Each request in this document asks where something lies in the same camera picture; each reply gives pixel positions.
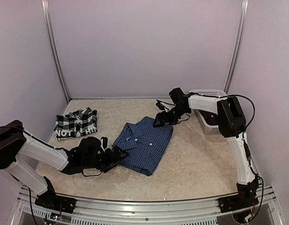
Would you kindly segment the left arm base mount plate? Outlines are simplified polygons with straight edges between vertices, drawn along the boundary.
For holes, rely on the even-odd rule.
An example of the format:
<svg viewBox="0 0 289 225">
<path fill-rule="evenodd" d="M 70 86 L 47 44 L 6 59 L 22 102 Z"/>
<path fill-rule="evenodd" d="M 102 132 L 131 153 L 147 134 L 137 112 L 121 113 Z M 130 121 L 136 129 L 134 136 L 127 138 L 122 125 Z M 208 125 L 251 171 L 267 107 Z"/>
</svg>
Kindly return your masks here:
<svg viewBox="0 0 289 225">
<path fill-rule="evenodd" d="M 60 195 L 41 195 L 36 198 L 35 205 L 61 213 L 72 214 L 76 206 L 76 201 L 74 198 Z"/>
</svg>

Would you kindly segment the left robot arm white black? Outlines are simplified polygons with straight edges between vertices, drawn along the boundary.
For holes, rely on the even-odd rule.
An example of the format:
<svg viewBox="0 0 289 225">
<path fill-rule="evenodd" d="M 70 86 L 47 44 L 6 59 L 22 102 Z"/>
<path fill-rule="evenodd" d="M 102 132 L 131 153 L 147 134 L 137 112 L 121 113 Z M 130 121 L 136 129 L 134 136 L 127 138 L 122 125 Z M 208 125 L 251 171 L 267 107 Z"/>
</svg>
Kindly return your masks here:
<svg viewBox="0 0 289 225">
<path fill-rule="evenodd" d="M 42 177 L 23 159 L 29 157 L 47 164 L 61 173 L 73 175 L 85 169 L 106 173 L 128 157 L 117 147 L 107 147 L 108 139 L 83 138 L 77 147 L 67 150 L 54 147 L 27 132 L 22 122 L 14 120 L 0 126 L 0 170 L 8 172 L 37 195 L 38 204 L 51 209 L 61 204 L 50 180 Z"/>
</svg>

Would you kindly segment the white plastic laundry basket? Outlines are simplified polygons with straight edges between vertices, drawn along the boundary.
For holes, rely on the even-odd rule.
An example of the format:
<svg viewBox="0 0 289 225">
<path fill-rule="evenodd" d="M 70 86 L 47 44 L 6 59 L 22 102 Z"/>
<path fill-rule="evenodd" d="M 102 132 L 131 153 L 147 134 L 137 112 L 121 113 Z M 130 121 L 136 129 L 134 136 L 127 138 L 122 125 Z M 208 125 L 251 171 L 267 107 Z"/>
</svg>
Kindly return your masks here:
<svg viewBox="0 0 289 225">
<path fill-rule="evenodd" d="M 222 97 L 226 96 L 227 94 L 223 90 L 212 90 L 212 89 L 193 89 L 190 90 L 189 93 L 198 93 L 205 96 L 216 96 Z M 219 127 L 218 127 L 218 116 L 217 110 L 214 112 L 207 112 L 201 109 L 193 109 L 195 112 L 200 125 L 206 135 L 217 135 L 220 134 Z"/>
</svg>

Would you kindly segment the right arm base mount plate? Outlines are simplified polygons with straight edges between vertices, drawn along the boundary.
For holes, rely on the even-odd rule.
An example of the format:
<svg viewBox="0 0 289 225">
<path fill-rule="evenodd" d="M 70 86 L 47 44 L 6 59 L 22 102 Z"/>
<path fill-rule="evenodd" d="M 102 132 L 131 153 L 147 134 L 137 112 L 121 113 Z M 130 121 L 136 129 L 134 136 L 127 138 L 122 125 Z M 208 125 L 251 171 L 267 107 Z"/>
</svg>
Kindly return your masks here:
<svg viewBox="0 0 289 225">
<path fill-rule="evenodd" d="M 225 213 L 257 205 L 259 200 L 257 196 L 241 199 L 239 195 L 231 195 L 219 198 L 218 202 L 221 213 Z"/>
</svg>

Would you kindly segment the blue checked long sleeve shirt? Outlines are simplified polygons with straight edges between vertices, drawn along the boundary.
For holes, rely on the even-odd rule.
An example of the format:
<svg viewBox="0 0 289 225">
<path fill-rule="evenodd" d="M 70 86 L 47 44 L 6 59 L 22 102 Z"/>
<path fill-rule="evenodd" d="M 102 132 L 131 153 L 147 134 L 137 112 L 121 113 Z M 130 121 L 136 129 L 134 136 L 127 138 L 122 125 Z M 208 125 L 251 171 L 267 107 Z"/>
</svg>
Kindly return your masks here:
<svg viewBox="0 0 289 225">
<path fill-rule="evenodd" d="M 119 165 L 146 176 L 153 175 L 173 134 L 173 126 L 153 127 L 153 123 L 153 118 L 144 117 L 135 124 L 124 125 L 113 144 L 128 153 Z"/>
</svg>

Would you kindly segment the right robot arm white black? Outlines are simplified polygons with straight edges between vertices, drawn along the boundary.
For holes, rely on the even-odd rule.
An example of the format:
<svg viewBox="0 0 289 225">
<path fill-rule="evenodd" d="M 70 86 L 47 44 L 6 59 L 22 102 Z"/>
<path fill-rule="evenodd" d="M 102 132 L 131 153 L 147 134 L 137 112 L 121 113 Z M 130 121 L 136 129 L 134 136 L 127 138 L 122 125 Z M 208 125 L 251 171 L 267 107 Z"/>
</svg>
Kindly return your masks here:
<svg viewBox="0 0 289 225">
<path fill-rule="evenodd" d="M 201 110 L 217 115 L 220 134 L 227 139 L 236 162 L 237 195 L 234 204 L 244 208 L 247 204 L 258 204 L 256 191 L 259 187 L 258 176 L 251 165 L 251 154 L 247 141 L 245 115 L 238 100 L 238 95 L 208 96 L 197 92 L 185 94 L 180 87 L 174 88 L 169 96 L 171 109 L 166 103 L 157 100 L 161 110 L 153 123 L 154 127 L 176 125 L 184 114 L 191 110 Z"/>
</svg>

